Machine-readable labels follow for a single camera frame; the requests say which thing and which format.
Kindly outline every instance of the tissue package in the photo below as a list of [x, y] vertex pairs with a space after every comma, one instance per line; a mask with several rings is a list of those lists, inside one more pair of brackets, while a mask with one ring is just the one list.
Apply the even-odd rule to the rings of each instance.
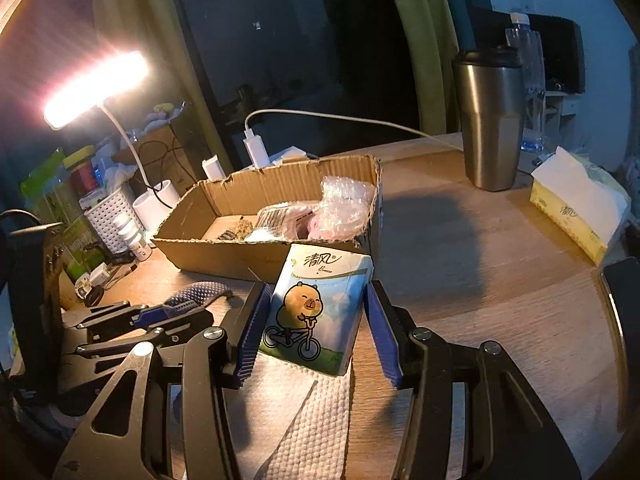
[[260, 350], [317, 372], [344, 375], [372, 272], [365, 254], [293, 244], [271, 299]]
[[602, 168], [562, 148], [532, 176], [530, 202], [599, 264], [629, 212], [623, 187]]

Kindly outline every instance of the white charging cable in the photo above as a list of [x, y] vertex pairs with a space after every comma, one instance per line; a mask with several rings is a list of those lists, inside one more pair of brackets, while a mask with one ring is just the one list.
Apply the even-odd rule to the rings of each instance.
[[426, 137], [427, 139], [442, 144], [443, 146], [447, 146], [452, 150], [458, 150], [459, 152], [462, 151], [462, 148], [460, 146], [451, 144], [446, 140], [441, 140], [438, 137], [430, 136], [424, 132], [421, 132], [420, 130], [414, 130], [413, 128], [402, 126], [402, 124], [389, 123], [387, 121], [377, 121], [375, 119], [363, 119], [361, 117], [351, 117], [346, 115], [321, 114], [320, 112], [305, 112], [304, 110], [285, 110], [282, 108], [264, 108], [263, 110], [256, 110], [255, 112], [251, 112], [249, 115], [247, 115], [246, 119], [244, 120], [244, 133], [247, 139], [251, 139], [254, 137], [253, 131], [251, 130], [251, 128], [249, 128], [249, 121], [260, 114], [294, 114], [306, 115], [311, 117], [322, 117], [325, 119], [342, 119], [344, 121], [354, 121], [356, 123], [380, 124], [381, 126], [389, 126], [391, 128], [397, 128], [398, 130], [404, 130], [417, 136]]

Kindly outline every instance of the blue wall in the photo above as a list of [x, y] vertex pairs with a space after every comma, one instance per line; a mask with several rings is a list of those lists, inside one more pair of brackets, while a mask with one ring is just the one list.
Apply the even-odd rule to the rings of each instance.
[[612, 0], [492, 0], [510, 12], [532, 1], [537, 14], [569, 18], [580, 25], [584, 43], [586, 93], [577, 133], [590, 139], [590, 158], [615, 170], [625, 155], [631, 83], [629, 50], [636, 38]]

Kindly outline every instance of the white perforated basket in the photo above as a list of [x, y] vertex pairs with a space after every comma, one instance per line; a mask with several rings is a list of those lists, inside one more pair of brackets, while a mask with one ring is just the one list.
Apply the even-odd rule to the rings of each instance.
[[123, 184], [120, 189], [111, 193], [97, 206], [84, 213], [91, 225], [94, 226], [95, 232], [98, 233], [98, 236], [113, 254], [127, 250], [126, 243], [118, 236], [118, 230], [113, 226], [113, 219], [117, 215], [125, 212], [129, 218], [133, 218], [138, 228], [142, 229], [140, 219], [136, 212], [133, 211], [132, 204], [134, 200], [135, 197], [129, 184]]

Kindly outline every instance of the yellow lid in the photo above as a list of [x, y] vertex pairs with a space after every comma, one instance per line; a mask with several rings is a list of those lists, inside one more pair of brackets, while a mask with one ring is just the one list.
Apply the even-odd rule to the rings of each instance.
[[91, 145], [85, 146], [84, 148], [80, 148], [77, 152], [73, 152], [67, 158], [63, 159], [62, 164], [65, 169], [68, 170], [75, 166], [78, 162], [82, 162], [86, 158], [95, 155], [95, 148]]

